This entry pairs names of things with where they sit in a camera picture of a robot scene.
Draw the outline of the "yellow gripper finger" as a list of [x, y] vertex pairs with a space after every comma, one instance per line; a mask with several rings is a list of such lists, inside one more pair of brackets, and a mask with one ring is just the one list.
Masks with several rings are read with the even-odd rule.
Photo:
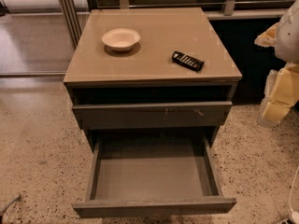
[[260, 47], [274, 47], [276, 44], [276, 33], [277, 33], [278, 23], [273, 24], [262, 34], [258, 35], [254, 40], [254, 44]]
[[261, 102], [261, 123], [279, 124], [299, 101], [299, 65], [286, 63], [279, 71], [271, 70]]

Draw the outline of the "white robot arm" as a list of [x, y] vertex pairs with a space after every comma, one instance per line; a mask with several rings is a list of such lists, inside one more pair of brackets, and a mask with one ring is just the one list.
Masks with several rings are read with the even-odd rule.
[[254, 44], [273, 47], [275, 55], [286, 63], [279, 71], [269, 72], [259, 110], [258, 123], [274, 127], [299, 101], [299, 0], [279, 22], [258, 35]]

